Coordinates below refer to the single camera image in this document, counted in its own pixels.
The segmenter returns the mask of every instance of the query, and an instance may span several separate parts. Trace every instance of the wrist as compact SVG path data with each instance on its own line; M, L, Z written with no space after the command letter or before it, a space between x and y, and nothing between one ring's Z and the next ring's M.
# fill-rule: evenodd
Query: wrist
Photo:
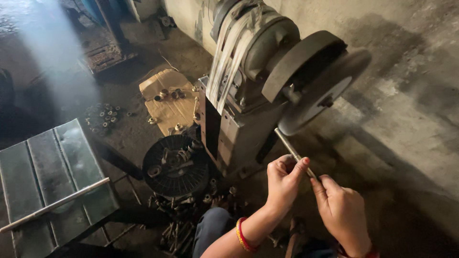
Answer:
M368 235L362 237L346 237L345 240L339 241L346 251L347 255L352 258L365 257L371 251L372 243Z
M282 207L280 205L275 205L269 201L260 209L266 215L267 218L272 218L275 220L282 220L287 212L290 210L289 208Z

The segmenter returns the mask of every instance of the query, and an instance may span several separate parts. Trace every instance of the round metal grate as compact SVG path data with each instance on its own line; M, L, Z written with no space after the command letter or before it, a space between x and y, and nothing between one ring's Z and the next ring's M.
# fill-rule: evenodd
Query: round metal grate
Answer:
M188 161L180 159L178 152L188 150L193 139L186 135L171 135L160 139L145 154L142 173L145 182L157 194L165 197L179 197L204 188L209 180L207 154L201 148ZM168 149L169 159L164 164L164 150Z

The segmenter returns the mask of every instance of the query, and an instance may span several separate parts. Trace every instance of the right hand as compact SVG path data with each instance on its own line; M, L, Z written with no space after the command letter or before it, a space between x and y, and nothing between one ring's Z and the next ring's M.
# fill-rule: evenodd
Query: right hand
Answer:
M364 199L328 175L320 176L320 180L322 183L311 178L311 184L325 227L350 257L364 257L371 249Z

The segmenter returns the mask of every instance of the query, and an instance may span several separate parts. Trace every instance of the left hand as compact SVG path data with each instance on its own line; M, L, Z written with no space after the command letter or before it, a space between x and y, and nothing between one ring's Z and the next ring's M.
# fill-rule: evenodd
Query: left hand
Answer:
M283 155L268 164L268 200L266 206L279 216L285 215L297 197L298 185L309 167L309 158L298 163L292 155Z

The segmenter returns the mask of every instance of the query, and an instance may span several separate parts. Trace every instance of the red bracelet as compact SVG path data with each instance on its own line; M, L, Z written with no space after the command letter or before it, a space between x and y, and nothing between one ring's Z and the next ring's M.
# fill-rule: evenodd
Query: red bracelet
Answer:
M240 218L237 223L236 223L236 234L237 234L237 238L239 239L239 243L242 245L242 247L248 251L248 252L256 252L257 249L256 248L253 248L251 247L249 244L247 244L247 241L246 239L244 238L243 234L242 234L242 229L241 229L241 224L244 220L246 220L247 218Z
M338 257L352 258L352 257L347 255L347 253L344 250L344 248L342 247L342 245L339 245L339 247L338 247ZM379 256L379 252L376 251L375 246L371 246L370 252L368 254L366 254L362 258L380 258L380 256Z

